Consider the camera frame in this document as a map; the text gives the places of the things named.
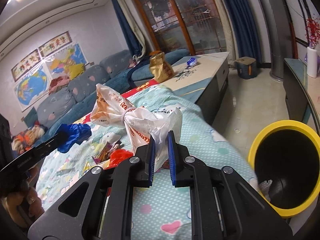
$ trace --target clothes pile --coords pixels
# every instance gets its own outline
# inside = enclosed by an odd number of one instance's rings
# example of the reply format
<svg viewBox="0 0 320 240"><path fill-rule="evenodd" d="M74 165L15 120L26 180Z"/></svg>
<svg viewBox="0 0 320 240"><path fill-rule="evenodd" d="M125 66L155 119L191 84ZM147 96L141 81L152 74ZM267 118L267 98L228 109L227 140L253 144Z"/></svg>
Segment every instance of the clothes pile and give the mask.
<svg viewBox="0 0 320 240"><path fill-rule="evenodd" d="M52 79L49 86L49 94L58 92L63 87L66 87L70 82L70 78L68 76L60 76L55 79Z"/></svg>
<svg viewBox="0 0 320 240"><path fill-rule="evenodd" d="M17 156L30 150L34 143L41 138L46 132L46 128L36 122L32 128L20 132L18 135L12 138L12 150Z"/></svg>

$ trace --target screw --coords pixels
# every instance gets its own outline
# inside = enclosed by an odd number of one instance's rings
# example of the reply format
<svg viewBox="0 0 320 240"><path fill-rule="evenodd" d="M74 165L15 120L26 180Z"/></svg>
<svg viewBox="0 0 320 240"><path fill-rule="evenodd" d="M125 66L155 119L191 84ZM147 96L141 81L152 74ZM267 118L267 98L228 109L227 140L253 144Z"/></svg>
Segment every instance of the screw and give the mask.
<svg viewBox="0 0 320 240"><path fill-rule="evenodd" d="M188 157L185 158L185 161L186 161L187 163L194 163L195 160L196 160L196 159L195 159L194 157L192 157L192 156L188 156Z"/></svg>
<svg viewBox="0 0 320 240"><path fill-rule="evenodd" d="M131 157L130 160L129 160L131 163L137 163L139 162L139 158L134 156L134 157Z"/></svg>
<svg viewBox="0 0 320 240"><path fill-rule="evenodd" d="M98 174L102 171L102 168L101 167L93 167L91 172L92 174Z"/></svg>
<svg viewBox="0 0 320 240"><path fill-rule="evenodd" d="M225 166L223 167L223 172L226 174L231 174L233 172L233 168L231 168L230 166Z"/></svg>

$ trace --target trash can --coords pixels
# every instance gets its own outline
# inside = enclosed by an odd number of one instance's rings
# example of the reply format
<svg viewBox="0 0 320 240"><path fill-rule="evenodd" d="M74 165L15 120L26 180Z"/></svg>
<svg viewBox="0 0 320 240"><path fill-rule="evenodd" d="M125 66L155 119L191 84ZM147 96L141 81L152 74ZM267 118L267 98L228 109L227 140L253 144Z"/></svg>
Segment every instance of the trash can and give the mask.
<svg viewBox="0 0 320 240"><path fill-rule="evenodd" d="M241 57L235 60L238 76L243 79L254 78L258 75L257 61L252 57Z"/></svg>
<svg viewBox="0 0 320 240"><path fill-rule="evenodd" d="M255 138L248 162L258 183L272 180L269 204L283 218L305 210L320 192L320 137L304 123L274 122Z"/></svg>

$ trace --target light blue bedsheet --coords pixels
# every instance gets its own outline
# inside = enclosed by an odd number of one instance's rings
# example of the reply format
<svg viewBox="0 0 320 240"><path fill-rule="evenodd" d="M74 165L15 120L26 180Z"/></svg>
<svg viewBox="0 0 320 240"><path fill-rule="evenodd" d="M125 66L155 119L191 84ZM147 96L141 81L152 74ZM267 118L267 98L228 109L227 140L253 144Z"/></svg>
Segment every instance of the light blue bedsheet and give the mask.
<svg viewBox="0 0 320 240"><path fill-rule="evenodd" d="M180 144L188 147L190 155L214 168L232 166L245 180L255 180L256 176L246 160L203 121L197 105L175 96L162 85L145 89L129 100L135 106L145 106L150 111L180 108L183 114ZM108 138L121 137L124 148L131 149L125 129L88 124L92 128L92 137L88 141L74 145L66 154L54 151L44 161L36 190L45 210L83 175L87 161L93 165L91 156L102 149ZM135 189L132 239L191 239L189 188L174 188L169 170L156 172L153 186L149 189Z"/></svg>

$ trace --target window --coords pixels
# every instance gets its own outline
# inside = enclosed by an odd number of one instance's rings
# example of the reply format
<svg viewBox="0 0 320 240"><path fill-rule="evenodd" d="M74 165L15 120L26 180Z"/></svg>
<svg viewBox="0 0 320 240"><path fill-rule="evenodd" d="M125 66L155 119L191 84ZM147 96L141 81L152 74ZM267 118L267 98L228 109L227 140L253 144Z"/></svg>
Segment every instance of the window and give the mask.
<svg viewBox="0 0 320 240"><path fill-rule="evenodd" d="M191 54L226 51L214 0L135 0L157 49Z"/></svg>

